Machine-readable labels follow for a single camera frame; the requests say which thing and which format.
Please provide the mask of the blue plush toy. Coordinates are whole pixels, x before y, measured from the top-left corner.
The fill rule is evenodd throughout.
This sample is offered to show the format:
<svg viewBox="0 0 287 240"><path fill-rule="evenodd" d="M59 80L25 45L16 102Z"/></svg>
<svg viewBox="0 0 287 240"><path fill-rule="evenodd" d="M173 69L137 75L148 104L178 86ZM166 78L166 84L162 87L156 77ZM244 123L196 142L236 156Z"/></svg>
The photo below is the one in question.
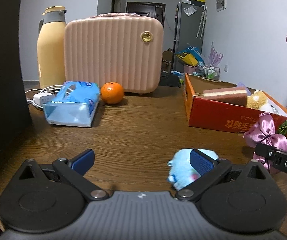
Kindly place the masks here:
<svg viewBox="0 0 287 240"><path fill-rule="evenodd" d="M193 148L184 148L176 152L173 159L168 162L170 167L168 181L179 191L193 183L200 176L190 165L190 152Z"/></svg>

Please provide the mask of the white yellow plush toy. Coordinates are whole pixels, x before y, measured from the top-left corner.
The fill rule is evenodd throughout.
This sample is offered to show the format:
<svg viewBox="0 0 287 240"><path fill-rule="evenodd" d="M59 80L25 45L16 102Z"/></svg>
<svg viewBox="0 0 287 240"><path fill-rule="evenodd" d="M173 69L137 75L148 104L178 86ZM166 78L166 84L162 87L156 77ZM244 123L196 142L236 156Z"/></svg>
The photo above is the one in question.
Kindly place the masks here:
<svg viewBox="0 0 287 240"><path fill-rule="evenodd" d="M273 107L269 103L268 97L260 90L256 90L253 94L248 96L246 106L250 109L275 113Z"/></svg>

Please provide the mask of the pink layered sponge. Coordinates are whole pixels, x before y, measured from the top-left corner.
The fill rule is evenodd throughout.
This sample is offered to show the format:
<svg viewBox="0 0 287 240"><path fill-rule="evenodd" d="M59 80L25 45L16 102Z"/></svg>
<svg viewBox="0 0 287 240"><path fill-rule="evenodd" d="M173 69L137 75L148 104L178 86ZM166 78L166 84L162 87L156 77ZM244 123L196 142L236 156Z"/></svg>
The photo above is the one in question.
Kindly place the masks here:
<svg viewBox="0 0 287 240"><path fill-rule="evenodd" d="M244 87L204 90L203 97L207 100L224 102L243 107L246 106L248 101L247 90Z"/></svg>

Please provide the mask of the purple knitted pouch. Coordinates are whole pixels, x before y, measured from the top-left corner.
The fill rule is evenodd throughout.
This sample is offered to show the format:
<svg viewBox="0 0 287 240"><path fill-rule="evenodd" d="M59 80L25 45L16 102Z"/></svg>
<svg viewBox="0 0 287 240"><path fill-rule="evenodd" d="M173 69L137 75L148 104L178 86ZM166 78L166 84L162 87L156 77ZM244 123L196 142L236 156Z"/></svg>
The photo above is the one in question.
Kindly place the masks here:
<svg viewBox="0 0 287 240"><path fill-rule="evenodd" d="M239 83L237 84L237 87L245 88L246 91L247 91L247 93L250 93L250 90L248 89L248 87L246 87L246 85L244 85L244 83L242 83L242 82L239 82Z"/></svg>

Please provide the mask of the purple satin bag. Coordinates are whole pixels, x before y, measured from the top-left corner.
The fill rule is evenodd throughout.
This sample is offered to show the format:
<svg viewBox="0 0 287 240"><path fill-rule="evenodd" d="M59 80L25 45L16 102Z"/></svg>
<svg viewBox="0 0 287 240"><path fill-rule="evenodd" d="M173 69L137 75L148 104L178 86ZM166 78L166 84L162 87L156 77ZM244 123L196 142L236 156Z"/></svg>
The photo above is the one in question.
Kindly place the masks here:
<svg viewBox="0 0 287 240"><path fill-rule="evenodd" d="M287 139L284 135L275 133L275 124L268 112L260 114L258 121L243 137L251 148L255 148L257 144L265 144L287 152Z"/></svg>

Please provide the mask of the red cardboard box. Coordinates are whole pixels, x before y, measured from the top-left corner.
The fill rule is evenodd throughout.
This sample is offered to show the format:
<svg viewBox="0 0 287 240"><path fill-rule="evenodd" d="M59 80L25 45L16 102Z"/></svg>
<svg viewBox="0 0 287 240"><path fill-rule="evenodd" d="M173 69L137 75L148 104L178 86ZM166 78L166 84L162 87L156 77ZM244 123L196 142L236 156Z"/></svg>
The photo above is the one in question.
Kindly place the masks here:
<svg viewBox="0 0 287 240"><path fill-rule="evenodd" d="M232 133L248 131L263 113L261 110L203 98L205 90L235 86L233 83L186 74L184 103L188 125Z"/></svg>

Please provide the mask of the blue tissue pack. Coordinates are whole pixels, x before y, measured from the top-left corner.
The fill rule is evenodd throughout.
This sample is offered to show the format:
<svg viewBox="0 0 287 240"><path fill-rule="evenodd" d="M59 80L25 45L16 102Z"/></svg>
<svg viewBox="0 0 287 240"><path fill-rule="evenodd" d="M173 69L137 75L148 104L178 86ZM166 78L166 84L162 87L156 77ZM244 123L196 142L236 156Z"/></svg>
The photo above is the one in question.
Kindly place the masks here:
<svg viewBox="0 0 287 240"><path fill-rule="evenodd" d="M43 104L45 118L52 125L91 127L99 96L96 83L66 81L54 99Z"/></svg>

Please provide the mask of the orange fruit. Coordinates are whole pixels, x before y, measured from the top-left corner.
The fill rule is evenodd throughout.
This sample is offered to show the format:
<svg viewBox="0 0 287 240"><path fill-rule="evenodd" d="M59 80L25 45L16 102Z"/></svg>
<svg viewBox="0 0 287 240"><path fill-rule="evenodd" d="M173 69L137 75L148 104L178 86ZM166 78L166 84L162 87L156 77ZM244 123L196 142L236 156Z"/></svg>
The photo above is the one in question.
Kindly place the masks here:
<svg viewBox="0 0 287 240"><path fill-rule="evenodd" d="M116 82L105 83L101 88L101 99L109 105L118 104L124 97L123 87Z"/></svg>

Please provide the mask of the metal storage cart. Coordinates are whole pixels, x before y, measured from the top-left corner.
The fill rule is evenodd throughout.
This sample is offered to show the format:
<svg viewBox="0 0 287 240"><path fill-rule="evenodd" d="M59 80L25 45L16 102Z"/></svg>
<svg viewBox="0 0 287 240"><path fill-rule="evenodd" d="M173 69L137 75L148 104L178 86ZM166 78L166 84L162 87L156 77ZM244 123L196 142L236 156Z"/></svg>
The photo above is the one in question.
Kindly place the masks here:
<svg viewBox="0 0 287 240"><path fill-rule="evenodd" d="M206 66L206 65L197 65L197 76L212 79L212 80L219 80L220 79L220 68L214 66Z"/></svg>

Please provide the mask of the yellow thermos jug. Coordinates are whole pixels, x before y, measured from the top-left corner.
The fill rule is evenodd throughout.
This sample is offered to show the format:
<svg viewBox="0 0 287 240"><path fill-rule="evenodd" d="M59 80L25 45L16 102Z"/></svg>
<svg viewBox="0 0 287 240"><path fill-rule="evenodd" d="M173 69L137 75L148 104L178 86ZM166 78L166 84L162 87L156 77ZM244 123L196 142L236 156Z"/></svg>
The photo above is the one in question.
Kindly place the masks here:
<svg viewBox="0 0 287 240"><path fill-rule="evenodd" d="M65 13L64 6L48 7L39 22L37 61L41 89L65 82Z"/></svg>

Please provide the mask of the pink ribbed suitcase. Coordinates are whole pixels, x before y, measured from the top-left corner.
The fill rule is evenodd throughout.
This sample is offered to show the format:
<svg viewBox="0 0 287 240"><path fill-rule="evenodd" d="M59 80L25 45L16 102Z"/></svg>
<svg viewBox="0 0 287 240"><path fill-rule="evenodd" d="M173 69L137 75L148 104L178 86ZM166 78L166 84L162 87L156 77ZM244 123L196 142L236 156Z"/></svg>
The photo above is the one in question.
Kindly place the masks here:
<svg viewBox="0 0 287 240"><path fill-rule="evenodd" d="M137 14L109 13L71 21L65 27L67 81L102 87L119 83L125 92L147 94L159 85L163 25Z"/></svg>

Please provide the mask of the grey refrigerator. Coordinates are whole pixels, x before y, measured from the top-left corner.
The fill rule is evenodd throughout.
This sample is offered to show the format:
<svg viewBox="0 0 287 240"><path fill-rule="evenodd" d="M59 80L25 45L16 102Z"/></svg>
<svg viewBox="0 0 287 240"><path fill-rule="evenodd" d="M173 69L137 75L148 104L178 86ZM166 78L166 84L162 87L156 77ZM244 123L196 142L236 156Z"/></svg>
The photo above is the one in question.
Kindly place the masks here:
<svg viewBox="0 0 287 240"><path fill-rule="evenodd" d="M197 35L199 25L203 26L201 20L202 12L205 9L205 2L188 0L190 3L181 0L176 6L175 31L173 43L173 70L184 71L184 65L176 54L184 51L189 46L196 47L202 51L203 38Z"/></svg>

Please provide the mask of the dark entrance door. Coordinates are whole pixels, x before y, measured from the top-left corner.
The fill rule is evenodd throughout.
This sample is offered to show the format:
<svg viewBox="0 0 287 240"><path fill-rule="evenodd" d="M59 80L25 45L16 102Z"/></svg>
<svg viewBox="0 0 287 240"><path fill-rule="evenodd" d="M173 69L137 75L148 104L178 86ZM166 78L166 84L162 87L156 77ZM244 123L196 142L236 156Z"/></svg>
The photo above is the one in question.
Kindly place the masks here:
<svg viewBox="0 0 287 240"><path fill-rule="evenodd" d="M126 12L155 18L164 25L165 8L163 3L127 2Z"/></svg>

